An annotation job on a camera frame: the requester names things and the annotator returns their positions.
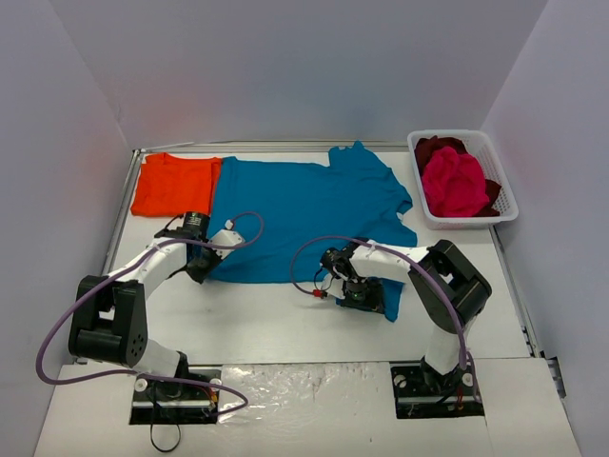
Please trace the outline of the teal blue t shirt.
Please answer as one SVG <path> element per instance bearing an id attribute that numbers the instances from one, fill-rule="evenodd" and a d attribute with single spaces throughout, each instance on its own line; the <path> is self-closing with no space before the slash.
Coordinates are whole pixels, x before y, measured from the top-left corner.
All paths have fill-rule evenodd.
<path id="1" fill-rule="evenodd" d="M 239 219 L 236 229 L 253 244 L 230 254 L 211 278 L 243 284 L 309 282 L 325 249 L 341 236 L 403 247 L 418 244 L 400 215 L 412 198 L 361 142 L 335 147 L 328 165 L 223 159 L 209 230 Z"/>

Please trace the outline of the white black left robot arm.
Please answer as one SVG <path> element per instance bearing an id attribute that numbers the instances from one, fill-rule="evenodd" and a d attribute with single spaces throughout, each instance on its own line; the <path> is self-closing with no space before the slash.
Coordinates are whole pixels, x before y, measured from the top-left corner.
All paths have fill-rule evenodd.
<path id="1" fill-rule="evenodd" d="M 208 222 L 206 215 L 188 212 L 180 227 L 162 228 L 139 256 L 111 273 L 120 277 L 103 288 L 97 286 L 106 277 L 85 277 L 77 291 L 81 306 L 72 314 L 69 353 L 158 375 L 157 387 L 168 397 L 186 395 L 192 377 L 187 357 L 149 338 L 147 299 L 180 272 L 203 283 L 243 242 L 230 221 L 207 238 Z"/>

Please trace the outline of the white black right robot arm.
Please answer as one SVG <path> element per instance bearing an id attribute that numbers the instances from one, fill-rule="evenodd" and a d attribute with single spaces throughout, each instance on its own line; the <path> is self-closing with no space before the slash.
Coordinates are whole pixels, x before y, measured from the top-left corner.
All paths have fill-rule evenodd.
<path id="1" fill-rule="evenodd" d="M 433 324 L 420 367 L 424 386 L 443 393 L 467 367 L 466 335 L 492 295 L 482 274 L 450 241 L 427 248 L 404 248 L 355 239 L 342 249 L 328 248 L 326 271 L 314 290 L 338 305 L 390 316 L 386 281 L 411 283 Z"/>

